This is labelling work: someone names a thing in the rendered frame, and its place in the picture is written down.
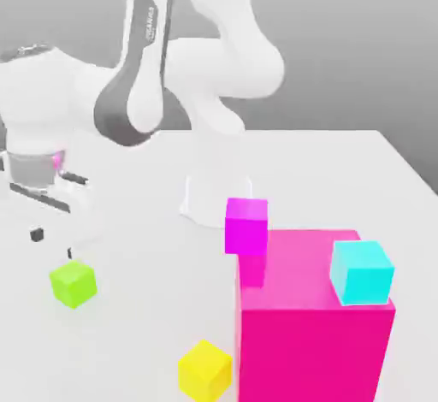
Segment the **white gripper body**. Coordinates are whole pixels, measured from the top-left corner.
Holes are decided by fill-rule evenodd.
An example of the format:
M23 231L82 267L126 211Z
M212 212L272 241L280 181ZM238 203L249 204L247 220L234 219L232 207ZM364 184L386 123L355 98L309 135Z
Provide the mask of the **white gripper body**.
M0 241L31 239L43 230L43 241L60 247L81 247L102 234L102 218L92 187L64 182L48 192L16 184L0 190Z

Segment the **small green cube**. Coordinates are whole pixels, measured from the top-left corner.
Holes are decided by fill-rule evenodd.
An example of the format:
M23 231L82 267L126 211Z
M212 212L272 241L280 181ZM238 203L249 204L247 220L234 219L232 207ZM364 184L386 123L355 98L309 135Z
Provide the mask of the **small green cube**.
M84 304L98 291L93 268L77 260L51 271L50 283L55 298L71 309Z

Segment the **small magenta cube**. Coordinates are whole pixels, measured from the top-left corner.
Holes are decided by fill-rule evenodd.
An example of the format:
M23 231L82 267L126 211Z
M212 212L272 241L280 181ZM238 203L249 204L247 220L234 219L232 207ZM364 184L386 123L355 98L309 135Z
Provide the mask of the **small magenta cube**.
M263 256L268 246L268 201L229 198L225 216L225 253Z

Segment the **small yellow cube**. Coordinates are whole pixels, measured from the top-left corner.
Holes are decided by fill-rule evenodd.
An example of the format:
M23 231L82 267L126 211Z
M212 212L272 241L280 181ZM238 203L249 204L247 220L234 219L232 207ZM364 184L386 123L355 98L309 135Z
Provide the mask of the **small yellow cube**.
M216 402L231 386L233 359L201 340L178 362L179 389L195 402Z

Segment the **small cyan cube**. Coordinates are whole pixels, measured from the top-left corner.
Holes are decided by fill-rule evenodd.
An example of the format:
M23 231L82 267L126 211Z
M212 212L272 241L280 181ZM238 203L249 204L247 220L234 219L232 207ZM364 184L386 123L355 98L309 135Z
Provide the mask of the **small cyan cube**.
M394 271L378 241L334 242L329 278L343 306L387 304Z

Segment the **large pink box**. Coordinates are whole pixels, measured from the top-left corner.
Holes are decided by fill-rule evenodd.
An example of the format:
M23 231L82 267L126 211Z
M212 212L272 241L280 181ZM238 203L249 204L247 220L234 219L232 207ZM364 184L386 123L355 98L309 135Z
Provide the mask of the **large pink box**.
M354 230L271 230L263 257L239 258L238 402L374 402L395 308L343 306L333 244Z

